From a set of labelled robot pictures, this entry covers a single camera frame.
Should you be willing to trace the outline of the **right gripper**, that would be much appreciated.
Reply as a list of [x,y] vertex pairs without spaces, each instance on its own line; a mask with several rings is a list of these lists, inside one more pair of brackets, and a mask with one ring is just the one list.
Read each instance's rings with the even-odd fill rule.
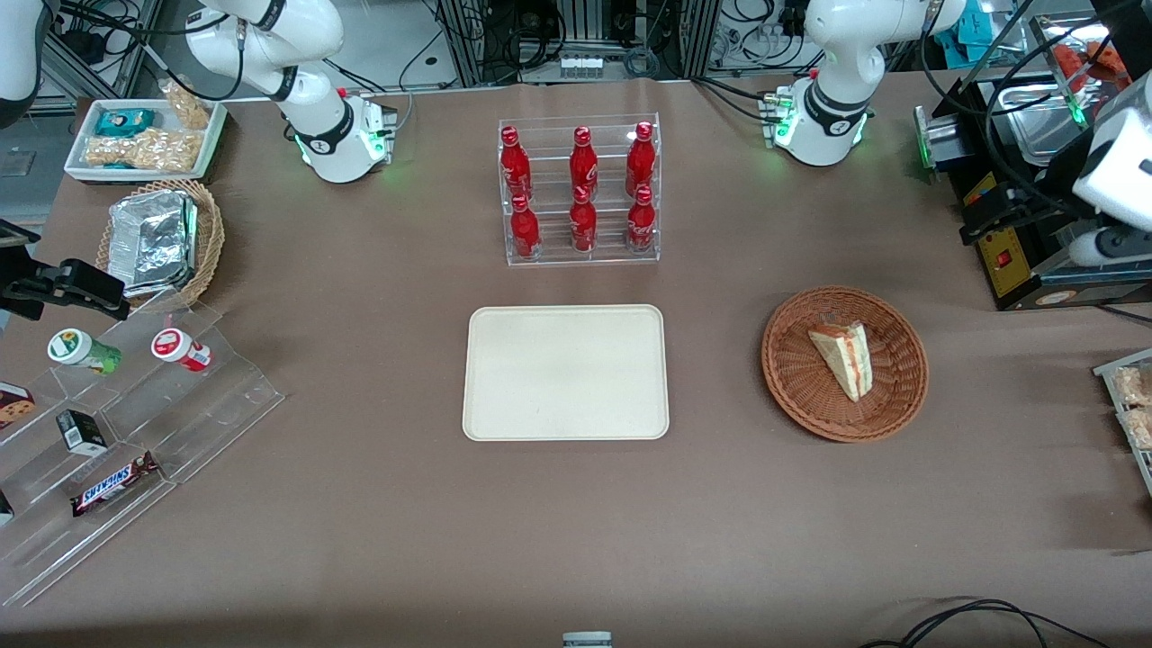
[[123,300],[126,284],[86,261],[66,258],[40,270],[50,288],[18,282],[35,278],[41,263],[33,261],[28,246],[41,235],[8,220],[1,221],[1,309],[26,321],[40,321],[45,304],[77,306],[103,312],[113,321],[126,321],[131,306]]

